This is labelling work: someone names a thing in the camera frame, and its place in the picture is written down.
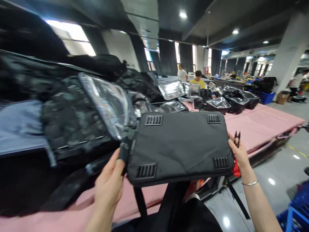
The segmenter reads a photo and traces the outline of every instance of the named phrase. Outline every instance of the ceiling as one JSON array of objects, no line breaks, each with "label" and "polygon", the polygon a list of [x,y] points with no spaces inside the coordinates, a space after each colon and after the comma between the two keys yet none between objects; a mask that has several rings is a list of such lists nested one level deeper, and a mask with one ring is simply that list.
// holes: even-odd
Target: ceiling
[{"label": "ceiling", "polygon": [[[278,44],[306,0],[0,0],[43,18],[243,51]],[[179,17],[185,11],[187,19]],[[234,29],[239,34],[233,35]]]}]

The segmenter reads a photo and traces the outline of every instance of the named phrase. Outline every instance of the pink table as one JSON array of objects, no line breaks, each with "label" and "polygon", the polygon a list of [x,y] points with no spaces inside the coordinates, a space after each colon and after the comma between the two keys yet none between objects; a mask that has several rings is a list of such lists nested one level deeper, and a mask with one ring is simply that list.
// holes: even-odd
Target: pink table
[{"label": "pink table", "polygon": [[[227,129],[232,134],[241,131],[241,140],[253,155],[261,145],[270,143],[275,137],[302,125],[305,120],[279,110],[258,104],[253,110],[244,110],[239,115],[226,114]],[[143,194],[148,214],[159,210],[167,184],[145,187]],[[24,232],[77,232],[84,231],[93,211],[94,188],[85,191],[68,210],[63,212],[39,212],[26,217],[0,217],[1,231]],[[123,196],[119,201],[114,222],[139,217],[133,186],[124,180]]]}]

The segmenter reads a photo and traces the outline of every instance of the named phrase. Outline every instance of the cardboard box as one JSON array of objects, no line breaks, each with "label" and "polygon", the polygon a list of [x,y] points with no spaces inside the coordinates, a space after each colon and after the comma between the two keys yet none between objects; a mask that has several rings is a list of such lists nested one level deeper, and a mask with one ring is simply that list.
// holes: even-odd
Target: cardboard box
[{"label": "cardboard box", "polygon": [[282,94],[282,93],[279,93],[277,95],[277,101],[276,103],[277,104],[280,104],[280,105],[284,105],[284,103],[287,101],[287,99],[289,98],[290,94]]}]

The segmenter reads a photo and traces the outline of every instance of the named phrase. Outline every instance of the blue plastic crate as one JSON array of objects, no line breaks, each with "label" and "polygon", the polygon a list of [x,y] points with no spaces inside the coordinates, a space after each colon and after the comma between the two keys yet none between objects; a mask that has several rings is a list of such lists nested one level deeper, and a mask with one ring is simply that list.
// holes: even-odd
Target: blue plastic crate
[{"label": "blue plastic crate", "polygon": [[289,208],[279,214],[277,220],[285,232],[309,231],[309,182],[303,185]]},{"label": "blue plastic crate", "polygon": [[267,104],[273,102],[275,95],[276,95],[275,92],[272,92],[272,93],[261,92],[260,99],[261,99],[262,104],[267,105]]}]

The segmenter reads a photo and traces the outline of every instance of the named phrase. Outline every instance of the factory floor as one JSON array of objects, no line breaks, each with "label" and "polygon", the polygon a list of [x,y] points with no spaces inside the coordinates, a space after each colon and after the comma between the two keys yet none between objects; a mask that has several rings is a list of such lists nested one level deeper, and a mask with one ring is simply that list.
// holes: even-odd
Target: factory floor
[{"label": "factory floor", "polygon": [[[309,103],[286,102],[284,105],[270,103],[268,106],[309,121]],[[302,129],[287,144],[309,156],[308,141],[309,133]],[[306,167],[309,167],[309,158],[285,146],[253,168],[275,215],[287,209],[296,184],[309,179],[304,173]],[[241,179],[235,181],[233,186],[248,210]],[[216,217],[223,231],[255,231],[252,220],[245,219],[229,189],[217,193],[205,201],[205,205]]]}]

